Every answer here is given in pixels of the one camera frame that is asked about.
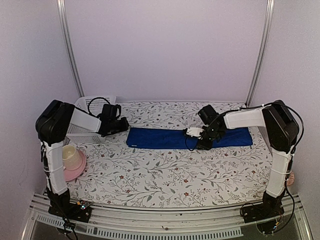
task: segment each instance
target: floral pattern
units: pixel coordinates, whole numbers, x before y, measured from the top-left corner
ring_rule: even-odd
[[[219,113],[243,105],[125,102],[121,106],[133,127],[184,129],[203,125],[197,112],[207,104]],[[130,148],[128,131],[109,136],[105,143],[75,144],[87,164],[84,173],[67,185],[73,199],[134,207],[201,207],[261,199],[272,157],[258,128],[249,131],[252,146],[209,151]]]

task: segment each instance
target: white panel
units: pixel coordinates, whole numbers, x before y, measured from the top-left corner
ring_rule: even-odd
[[[19,239],[34,192],[46,186],[35,123],[77,91],[54,0],[0,1],[0,239]]]
[[[253,106],[282,99],[303,118],[305,135],[293,157],[294,187],[320,239],[320,1],[275,1]]]
[[[266,0],[68,0],[86,95],[120,101],[246,100]]]

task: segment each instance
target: pink saucer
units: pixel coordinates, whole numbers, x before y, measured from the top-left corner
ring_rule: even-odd
[[[86,168],[86,156],[84,155],[84,153],[80,150],[78,150],[81,158],[82,158],[82,163],[80,165],[80,167],[78,167],[76,170],[70,171],[70,170],[63,170],[64,173],[64,180],[66,182],[70,182],[72,180],[75,180],[77,177],[79,177],[82,172],[85,170]]]

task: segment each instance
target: plastic basket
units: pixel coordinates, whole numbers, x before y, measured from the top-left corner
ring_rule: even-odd
[[[107,99],[110,104],[115,104],[116,97],[115,96],[84,96],[80,97],[76,102],[75,106],[79,109],[82,109],[86,112],[88,112],[88,104],[89,102],[97,97],[103,97]],[[102,108],[104,107],[104,104],[107,102],[103,99],[97,99],[94,100],[90,104],[90,111],[93,115],[97,116],[102,112]],[[106,137],[101,137],[101,135],[93,132],[89,132],[88,130],[72,125],[70,124],[66,137],[70,139],[71,142],[75,144],[82,144],[82,143],[104,143],[106,141]]]

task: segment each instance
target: folded towel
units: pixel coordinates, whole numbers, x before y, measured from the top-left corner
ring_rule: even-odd
[[[138,149],[193,149],[198,139],[184,135],[183,130],[152,129],[131,127],[126,144]],[[247,127],[228,129],[219,142],[213,141],[213,148],[252,145]]]

